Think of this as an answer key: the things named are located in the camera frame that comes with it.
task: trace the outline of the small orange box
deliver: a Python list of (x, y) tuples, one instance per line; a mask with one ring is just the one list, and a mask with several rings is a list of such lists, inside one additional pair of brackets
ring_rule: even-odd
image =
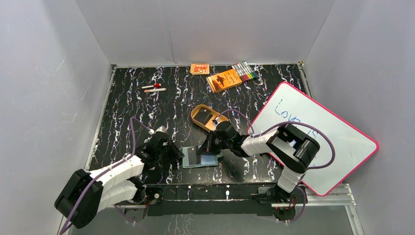
[(192, 64), (190, 73), (193, 75), (209, 74), (209, 64)]

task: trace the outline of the whiteboard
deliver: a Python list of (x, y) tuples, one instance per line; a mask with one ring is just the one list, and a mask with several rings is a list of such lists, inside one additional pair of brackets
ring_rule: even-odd
[[(283, 121), (297, 121), (314, 126), (334, 145), (336, 151), (334, 162), (323, 169), (308, 170), (303, 178), (303, 183), (319, 196), (330, 193), (336, 185), (379, 149), (378, 143), (372, 138), (287, 82), (277, 87), (252, 122), (252, 126), (255, 133), (259, 134)], [(320, 144), (320, 150), (310, 166), (326, 164), (331, 159), (331, 150), (325, 139), (307, 127), (299, 125), (296, 127)], [(282, 163), (278, 156), (274, 153), (270, 154)]]

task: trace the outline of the orange box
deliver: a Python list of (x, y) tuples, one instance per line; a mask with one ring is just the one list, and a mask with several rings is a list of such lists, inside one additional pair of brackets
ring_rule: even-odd
[(193, 75), (209, 74), (209, 64), (192, 64), (190, 66), (190, 73)]
[(242, 84), (241, 78), (234, 69), (221, 72), (206, 78), (213, 93), (221, 92), (231, 87)]

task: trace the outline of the cable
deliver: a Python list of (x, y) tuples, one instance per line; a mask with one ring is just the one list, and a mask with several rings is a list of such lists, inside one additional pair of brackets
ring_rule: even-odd
[(303, 195), (303, 203), (302, 203), (301, 211), (299, 212), (299, 214), (294, 219), (288, 220), (288, 223), (291, 223), (291, 222), (294, 222), (294, 221), (298, 220), (298, 218), (302, 215), (302, 213), (305, 210), (305, 201), (307, 200), (307, 197), (305, 196), (305, 190), (301, 189), (301, 191), (302, 191), (302, 195)]
[(131, 128), (133, 128), (133, 122), (131, 121), (131, 119), (134, 119), (134, 120), (136, 120), (136, 121), (138, 121), (147, 131), (150, 131), (151, 129), (150, 128), (148, 128), (148, 126), (146, 126), (146, 125), (144, 125), (144, 123), (142, 123), (140, 120), (138, 120), (136, 117), (131, 117), (130, 118), (130, 125), (131, 125)]
[(266, 134), (266, 133), (270, 132), (271, 130), (273, 130), (274, 128), (276, 128), (276, 127), (278, 127), (278, 126), (286, 125), (286, 124), (295, 124), (295, 125), (300, 125), (300, 126), (305, 126), (305, 127), (307, 127), (307, 128), (310, 128), (310, 129), (312, 129), (312, 130), (316, 131), (317, 133), (319, 133), (319, 134), (320, 134), (320, 135), (321, 135), (321, 136), (325, 139), (325, 141), (327, 141), (328, 145), (330, 146), (330, 149), (331, 149), (331, 159), (330, 159), (330, 161), (329, 161), (328, 163), (324, 164), (324, 165), (321, 165), (321, 166), (312, 166), (312, 167), (309, 167), (309, 168), (307, 168), (307, 170), (312, 170), (312, 169), (322, 169), (322, 168), (328, 167), (329, 165), (331, 165), (331, 164), (334, 162), (334, 158), (335, 158), (335, 156), (336, 156), (336, 151), (334, 150), (333, 143), (332, 143), (332, 142), (328, 139), (328, 137), (327, 137), (327, 136), (326, 136), (323, 132), (321, 132), (319, 129), (317, 129), (317, 128), (315, 128), (315, 127), (311, 126), (311, 125), (305, 124), (305, 123), (296, 122), (296, 121), (283, 121), (283, 122), (281, 122), (281, 123), (278, 123), (278, 124), (273, 125), (272, 127), (268, 128), (266, 131), (264, 131), (264, 132), (263, 132), (263, 133), (261, 133), (261, 134), (256, 134), (256, 135), (253, 135), (253, 138), (254, 138), (254, 137), (258, 137), (258, 136), (260, 136), (260, 135), (264, 135), (264, 134)]
[(121, 215), (123, 215), (128, 220), (128, 222), (136, 223), (132, 218), (128, 217), (117, 205), (114, 205), (114, 207), (119, 211)]
[(230, 111), (233, 111), (233, 112), (237, 112), (237, 113), (239, 113), (241, 116), (243, 116), (245, 119), (246, 119), (246, 121), (248, 122), (248, 126), (252, 129), (252, 133), (250, 133), (250, 134), (254, 134), (255, 133), (255, 131), (254, 131), (254, 128), (252, 127), (252, 124), (251, 124), (251, 121), (249, 121), (249, 119), (243, 114), (243, 113), (241, 113), (240, 111), (238, 111), (238, 110), (236, 110), (236, 109), (226, 109), (225, 111), (223, 111), (223, 112), (221, 112), (220, 114), (219, 114), (219, 117), (220, 116), (222, 116), (224, 113), (226, 113), (226, 112), (230, 112)]
[[(131, 130), (131, 135), (133, 136), (133, 151), (132, 151), (132, 153), (131, 153), (131, 155), (130, 156), (128, 156), (128, 157), (124, 157), (123, 159), (122, 159), (122, 161), (119, 161), (117, 164), (115, 164), (113, 167), (112, 167), (112, 169), (114, 169), (115, 167), (117, 167), (117, 166), (119, 166), (119, 165), (121, 165), (121, 164), (123, 164), (126, 160), (129, 160), (130, 158), (132, 158), (133, 156), (134, 156), (134, 154), (136, 153), (136, 134), (135, 134), (135, 132), (134, 132), (134, 126), (133, 126), (133, 120), (136, 120), (136, 121), (138, 121), (145, 129), (147, 129), (147, 130), (149, 130), (150, 131), (150, 128), (148, 128), (147, 126), (145, 126), (141, 121), (139, 121), (137, 118), (135, 118), (135, 117), (131, 117), (130, 118), (130, 130)], [(72, 210), (70, 211), (70, 213), (69, 213), (69, 216), (67, 217), (67, 219), (66, 219), (66, 221), (65, 221), (65, 223), (64, 223), (64, 225), (63, 225), (63, 227), (62, 227), (62, 229), (61, 229), (61, 231), (59, 232), (59, 235), (62, 235), (62, 234), (64, 234), (71, 226), (72, 226), (72, 223), (70, 223), (69, 224), (69, 222), (70, 222), (70, 219), (72, 219), (72, 216), (73, 216), (73, 214), (75, 213), (75, 211), (76, 211), (76, 209), (78, 208), (78, 206), (79, 206), (79, 203), (81, 203), (81, 200), (82, 200), (82, 198), (84, 198), (84, 196), (85, 196), (85, 194), (87, 193), (87, 191), (88, 191), (88, 189), (92, 186), (92, 184), (96, 181), (96, 180), (98, 180), (101, 176), (103, 176), (103, 175), (105, 175), (106, 173), (108, 173), (109, 171), (110, 171), (111, 169), (110, 168), (108, 168), (108, 169), (106, 169), (106, 170), (104, 170), (104, 171), (102, 171), (100, 174), (98, 174), (95, 178), (93, 178), (89, 183), (88, 183), (88, 185), (85, 187), (85, 189), (82, 191), (82, 193), (81, 193), (81, 195), (79, 196), (79, 198), (78, 198), (78, 200), (76, 201), (76, 203), (75, 203), (75, 205), (73, 205), (73, 208), (72, 208)]]

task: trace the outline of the marker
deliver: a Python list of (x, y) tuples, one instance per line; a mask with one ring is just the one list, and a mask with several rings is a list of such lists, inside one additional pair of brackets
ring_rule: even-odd
[(242, 66), (241, 66), (240, 64), (235, 64), (235, 65), (236, 65), (236, 66), (239, 68), (239, 70), (241, 71), (242, 76), (243, 76), (243, 78), (245, 79), (245, 81), (250, 80), (249, 76), (248, 76), (248, 75), (246, 75), (246, 72), (244, 71), (244, 69), (242, 68)]
[(232, 68), (236, 71), (239, 77), (245, 80), (245, 77), (243, 76), (243, 73), (241, 72), (241, 70), (239, 70), (235, 65), (232, 65)]
[(249, 66), (246, 66), (243, 62), (241, 62), (241, 65), (242, 65), (242, 67), (245, 69), (245, 71), (246, 71), (246, 73), (249, 75), (249, 78), (250, 79), (253, 79), (254, 78), (254, 76), (252, 75), (252, 73), (251, 73), (251, 67), (249, 67)]
[(239, 66), (240, 66), (240, 67), (242, 68), (242, 70), (245, 72), (245, 74), (247, 75), (247, 77), (248, 77), (248, 79), (249, 79), (249, 80), (253, 78), (253, 77), (252, 77), (252, 75), (249, 73), (249, 71), (245, 68), (245, 66), (244, 66), (244, 65), (239, 64)]
[(156, 84), (154, 84), (154, 85), (145, 86), (145, 87), (141, 87), (141, 88), (142, 88), (142, 89), (153, 88), (153, 87), (157, 88), (157, 87), (160, 87), (160, 86), (161, 86), (161, 84), (160, 84), (160, 83), (156, 83)]
[(160, 89), (152, 89), (152, 90), (145, 90), (145, 93), (149, 93), (149, 92), (164, 92), (167, 91), (166, 88), (160, 88)]
[(246, 65), (246, 67), (248, 67), (248, 68), (249, 68), (249, 70), (251, 71), (251, 74), (252, 74), (254, 77), (257, 77), (256, 73), (252, 70), (251, 66), (249, 66), (249, 65), (248, 65), (248, 63), (247, 63), (246, 61), (244, 61), (243, 63), (244, 63), (244, 65)]

